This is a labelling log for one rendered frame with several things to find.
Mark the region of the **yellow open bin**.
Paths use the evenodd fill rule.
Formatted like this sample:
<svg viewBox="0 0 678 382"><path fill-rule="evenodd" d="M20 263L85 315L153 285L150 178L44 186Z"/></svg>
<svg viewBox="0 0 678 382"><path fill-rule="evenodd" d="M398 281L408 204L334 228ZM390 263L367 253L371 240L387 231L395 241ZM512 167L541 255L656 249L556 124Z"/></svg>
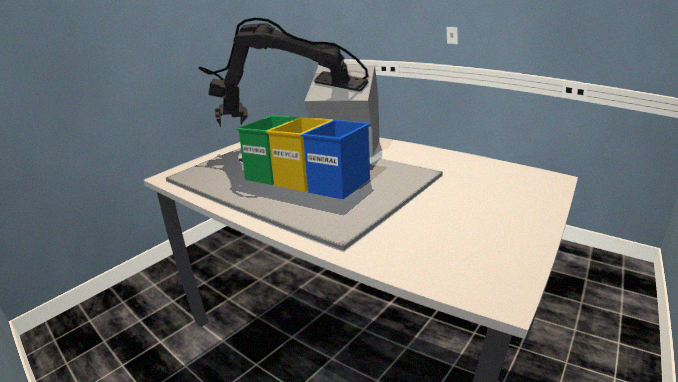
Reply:
<svg viewBox="0 0 678 382"><path fill-rule="evenodd" d="M332 120L300 117L266 131L269 133L274 186L303 192L308 190L301 134L327 121Z"/></svg>

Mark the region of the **blue bin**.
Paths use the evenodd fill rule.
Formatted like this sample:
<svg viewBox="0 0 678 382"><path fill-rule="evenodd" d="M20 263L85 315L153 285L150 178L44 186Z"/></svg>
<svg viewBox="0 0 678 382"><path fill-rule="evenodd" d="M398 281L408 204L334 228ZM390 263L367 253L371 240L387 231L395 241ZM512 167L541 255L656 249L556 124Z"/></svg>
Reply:
<svg viewBox="0 0 678 382"><path fill-rule="evenodd" d="M370 125L332 120L301 134L308 193L344 199L370 179Z"/></svg>

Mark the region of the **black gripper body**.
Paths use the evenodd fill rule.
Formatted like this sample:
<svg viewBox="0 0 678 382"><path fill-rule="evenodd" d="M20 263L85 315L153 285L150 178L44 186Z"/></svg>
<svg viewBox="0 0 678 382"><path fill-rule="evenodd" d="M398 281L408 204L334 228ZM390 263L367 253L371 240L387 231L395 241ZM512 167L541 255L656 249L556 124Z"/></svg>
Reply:
<svg viewBox="0 0 678 382"><path fill-rule="evenodd" d="M232 117L245 117L248 116L247 109L243 109L243 104L242 102L239 103L238 107L238 101L235 101L234 103L231 103L229 101L226 101L225 99L225 109L223 107L223 104L219 105L219 108L215 108L215 114L216 116L222 116L222 115L228 115L231 114Z"/></svg>

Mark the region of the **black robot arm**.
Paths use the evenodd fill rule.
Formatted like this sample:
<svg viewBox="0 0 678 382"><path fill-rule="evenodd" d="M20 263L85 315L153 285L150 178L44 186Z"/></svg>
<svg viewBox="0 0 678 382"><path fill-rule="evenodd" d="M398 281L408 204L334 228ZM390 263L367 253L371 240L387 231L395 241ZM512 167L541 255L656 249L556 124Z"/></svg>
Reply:
<svg viewBox="0 0 678 382"><path fill-rule="evenodd" d="M249 47L256 49L280 49L318 62L317 65L331 70L331 74L330 72L323 71L315 78L314 81L318 84L354 91L362 91L368 84L368 79L348 76L347 64L344 62L344 56L337 46L313 44L289 37L267 23L243 25L233 41L235 42L235 46L225 80L213 79L209 88L209 95L221 98L224 96L224 109L225 99L231 103L240 99L239 87L237 85L244 72L244 62Z"/></svg>

